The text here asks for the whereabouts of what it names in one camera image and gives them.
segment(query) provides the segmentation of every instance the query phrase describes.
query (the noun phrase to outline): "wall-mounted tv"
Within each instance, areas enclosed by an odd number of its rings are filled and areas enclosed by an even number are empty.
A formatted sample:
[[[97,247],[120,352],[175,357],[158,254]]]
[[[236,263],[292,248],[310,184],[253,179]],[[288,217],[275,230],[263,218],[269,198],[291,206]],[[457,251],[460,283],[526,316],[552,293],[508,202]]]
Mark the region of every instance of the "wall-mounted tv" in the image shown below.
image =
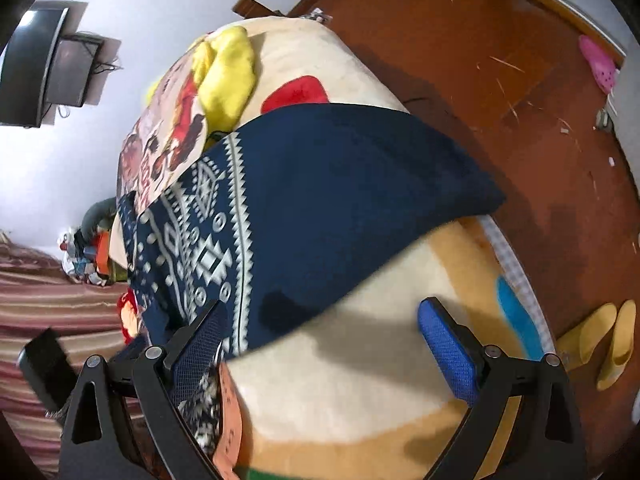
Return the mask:
[[[68,9],[25,12],[4,51],[0,124],[39,127],[47,75]]]

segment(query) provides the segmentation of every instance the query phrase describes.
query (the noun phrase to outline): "pink crocs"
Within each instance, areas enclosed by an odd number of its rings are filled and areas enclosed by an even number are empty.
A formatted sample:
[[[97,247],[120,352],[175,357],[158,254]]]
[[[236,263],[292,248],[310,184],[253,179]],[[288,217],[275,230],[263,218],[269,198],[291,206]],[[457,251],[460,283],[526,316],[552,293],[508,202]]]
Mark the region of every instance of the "pink crocs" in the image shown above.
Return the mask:
[[[580,36],[578,39],[580,51],[591,66],[591,73],[596,79],[600,89],[609,94],[616,83],[616,65],[613,60],[588,36]]]

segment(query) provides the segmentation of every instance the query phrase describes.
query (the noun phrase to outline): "red patch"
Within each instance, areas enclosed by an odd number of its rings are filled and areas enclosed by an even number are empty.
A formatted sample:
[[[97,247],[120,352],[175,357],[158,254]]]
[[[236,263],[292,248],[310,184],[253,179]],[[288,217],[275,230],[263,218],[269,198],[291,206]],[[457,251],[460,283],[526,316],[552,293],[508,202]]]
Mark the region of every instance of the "red patch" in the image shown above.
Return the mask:
[[[124,336],[124,343],[129,344],[133,341],[135,336],[138,334],[130,334],[129,330],[122,323],[122,309],[130,308],[134,314],[138,314],[138,306],[136,305],[136,296],[133,293],[133,290],[127,288],[127,291],[118,298],[116,302],[116,310],[118,311],[118,317],[120,318],[120,330],[122,330],[122,335]]]
[[[284,85],[267,97],[260,107],[260,113],[265,114],[276,108],[289,105],[328,102],[329,98],[318,78],[312,75],[303,75],[293,81],[284,83]]]

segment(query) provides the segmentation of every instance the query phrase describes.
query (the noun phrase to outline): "navy blue patterned blanket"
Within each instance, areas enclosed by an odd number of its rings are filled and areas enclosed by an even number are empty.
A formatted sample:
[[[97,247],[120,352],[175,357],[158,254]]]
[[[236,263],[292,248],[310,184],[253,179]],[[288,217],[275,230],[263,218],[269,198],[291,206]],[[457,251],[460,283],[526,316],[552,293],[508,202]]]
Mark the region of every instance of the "navy blue patterned blanket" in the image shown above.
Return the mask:
[[[225,137],[139,218],[131,195],[119,211],[151,341],[219,298],[235,356],[321,313],[431,229],[503,199],[453,140],[409,114],[305,104]]]

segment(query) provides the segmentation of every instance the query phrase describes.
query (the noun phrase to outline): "orange fabric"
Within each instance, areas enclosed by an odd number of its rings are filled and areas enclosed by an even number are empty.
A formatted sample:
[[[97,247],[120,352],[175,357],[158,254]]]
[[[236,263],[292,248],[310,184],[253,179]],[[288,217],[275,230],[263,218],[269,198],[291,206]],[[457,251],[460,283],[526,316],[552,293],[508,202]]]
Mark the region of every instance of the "orange fabric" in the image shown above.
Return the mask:
[[[213,453],[211,461],[225,480],[238,480],[233,468],[240,454],[242,438],[242,415],[236,387],[229,374],[226,363],[220,363],[220,393],[222,394],[222,435]]]
[[[109,274],[109,233],[97,235],[98,251],[95,255],[95,266],[100,274]]]

